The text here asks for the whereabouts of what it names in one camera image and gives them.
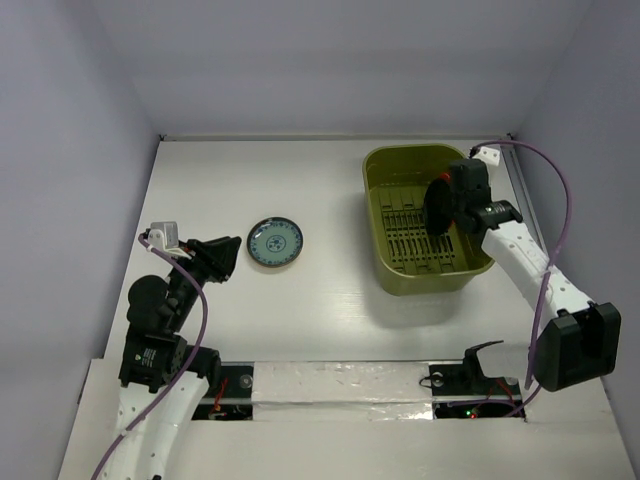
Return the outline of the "right arm base electronics bay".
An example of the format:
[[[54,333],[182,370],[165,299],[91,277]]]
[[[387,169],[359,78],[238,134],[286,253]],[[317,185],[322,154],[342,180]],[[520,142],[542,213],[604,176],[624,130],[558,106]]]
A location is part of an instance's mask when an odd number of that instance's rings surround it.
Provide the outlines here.
[[[462,362],[430,364],[418,385],[431,393],[437,420],[502,418],[523,403],[517,380],[473,376]]]

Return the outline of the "left arm base electronics bay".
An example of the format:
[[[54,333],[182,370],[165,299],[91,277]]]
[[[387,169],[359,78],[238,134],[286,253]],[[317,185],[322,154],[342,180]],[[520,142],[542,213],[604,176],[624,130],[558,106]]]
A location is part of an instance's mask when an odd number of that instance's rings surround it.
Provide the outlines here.
[[[245,421],[253,418],[253,363],[223,363],[221,377],[197,405],[194,421]]]

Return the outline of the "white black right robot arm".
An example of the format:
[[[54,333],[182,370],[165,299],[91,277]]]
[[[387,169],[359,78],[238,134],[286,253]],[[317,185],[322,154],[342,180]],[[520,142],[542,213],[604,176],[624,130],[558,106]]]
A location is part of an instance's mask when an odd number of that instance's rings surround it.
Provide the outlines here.
[[[487,166],[463,159],[449,166],[456,227],[508,275],[534,310],[529,345],[511,347],[513,376],[556,392],[606,376],[616,366],[621,314],[578,289],[533,239],[520,212],[492,198]]]

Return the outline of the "blue floral dark-rimmed plate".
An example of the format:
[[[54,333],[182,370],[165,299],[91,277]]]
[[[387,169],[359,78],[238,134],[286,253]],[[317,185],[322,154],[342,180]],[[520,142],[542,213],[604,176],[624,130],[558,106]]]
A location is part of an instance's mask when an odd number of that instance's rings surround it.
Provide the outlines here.
[[[301,228],[293,220],[279,216],[255,224],[246,241],[251,259],[265,268],[288,266],[299,257],[303,246]]]

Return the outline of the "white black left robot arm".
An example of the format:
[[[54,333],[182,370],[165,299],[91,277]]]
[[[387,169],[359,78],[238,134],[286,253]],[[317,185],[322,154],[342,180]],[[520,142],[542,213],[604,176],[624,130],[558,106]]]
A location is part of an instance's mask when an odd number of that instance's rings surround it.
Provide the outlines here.
[[[181,241],[157,224],[138,241],[171,270],[166,277],[143,276],[128,291],[114,439],[95,479],[168,478],[199,402],[221,386],[220,354],[202,344],[207,319],[193,343],[180,330],[195,304],[209,314],[204,287],[230,279],[240,238]]]

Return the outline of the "plain black plate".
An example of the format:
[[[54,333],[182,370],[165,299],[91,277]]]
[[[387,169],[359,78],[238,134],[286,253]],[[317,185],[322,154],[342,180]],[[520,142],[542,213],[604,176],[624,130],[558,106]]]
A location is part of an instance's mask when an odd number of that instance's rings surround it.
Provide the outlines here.
[[[429,235],[443,235],[451,227],[452,195],[449,182],[444,178],[438,178],[428,186],[423,200],[423,216]]]

